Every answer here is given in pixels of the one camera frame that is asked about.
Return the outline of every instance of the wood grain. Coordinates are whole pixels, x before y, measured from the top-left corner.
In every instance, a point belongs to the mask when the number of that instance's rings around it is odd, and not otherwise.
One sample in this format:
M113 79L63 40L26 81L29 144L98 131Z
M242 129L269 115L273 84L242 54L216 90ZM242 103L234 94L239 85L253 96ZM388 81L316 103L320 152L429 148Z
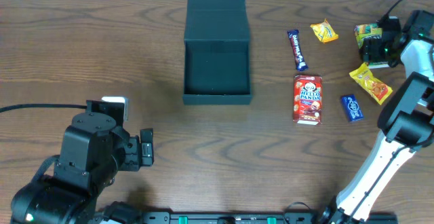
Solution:
M294 201L325 206L361 166L382 107L349 76L360 65L356 24L373 22L396 0L247 0L252 34L250 106L182 103L186 0L0 0L0 105L83 104L104 95L131 100L125 128L154 127L155 165L120 172L98 207L128 201L173 211L280 211ZM432 0L404 1L394 11L434 11ZM320 43L309 25L324 18L339 39ZM285 31L300 30L310 74L324 82L323 125L292 122L297 74ZM394 90L402 67L375 70ZM346 121L340 96L355 94L365 114ZM40 163L60 151L74 109L1 114L0 222ZM434 147L403 166L374 210L401 223L434 218Z

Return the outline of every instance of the green light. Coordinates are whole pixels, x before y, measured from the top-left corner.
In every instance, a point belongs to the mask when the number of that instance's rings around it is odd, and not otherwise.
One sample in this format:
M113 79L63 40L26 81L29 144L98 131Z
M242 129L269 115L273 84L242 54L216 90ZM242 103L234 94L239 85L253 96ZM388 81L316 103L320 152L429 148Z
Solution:
M32 215L32 214L27 214L27 215L26 215L26 221L31 222L31 221L33 221L33 220L34 220L34 218L33 218L33 215Z

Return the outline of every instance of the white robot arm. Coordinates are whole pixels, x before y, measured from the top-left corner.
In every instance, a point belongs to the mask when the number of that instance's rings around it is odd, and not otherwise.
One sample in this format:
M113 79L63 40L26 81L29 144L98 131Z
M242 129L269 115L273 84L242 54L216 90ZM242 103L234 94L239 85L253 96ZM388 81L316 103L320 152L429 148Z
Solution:
M402 32L386 43L386 58L406 68L406 82L378 119L375 145L354 179L332 200L320 223L364 223L392 176L421 148L432 143L434 119L416 110L434 111L434 40L429 30L434 14L414 11Z

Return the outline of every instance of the candy bar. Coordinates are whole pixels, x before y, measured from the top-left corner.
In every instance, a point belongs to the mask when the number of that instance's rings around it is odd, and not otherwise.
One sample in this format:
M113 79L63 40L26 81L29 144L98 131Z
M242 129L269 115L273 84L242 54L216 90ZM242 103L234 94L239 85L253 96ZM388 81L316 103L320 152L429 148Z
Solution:
M307 70L309 67L306 64L306 61L304 61L303 54L301 53L300 38L298 36L298 30L288 31L288 37L290 38L292 51L294 53L294 59L296 61L297 71Z
M354 94L342 96L340 102L342 103L350 122L356 122L363 119L363 113L360 110L359 103L355 99Z

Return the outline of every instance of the cardboard box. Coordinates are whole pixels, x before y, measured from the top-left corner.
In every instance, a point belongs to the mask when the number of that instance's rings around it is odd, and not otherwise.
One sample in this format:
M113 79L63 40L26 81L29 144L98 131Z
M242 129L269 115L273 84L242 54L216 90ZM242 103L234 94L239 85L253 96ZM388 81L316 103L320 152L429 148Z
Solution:
M184 104L250 104L250 31L245 0L188 1Z

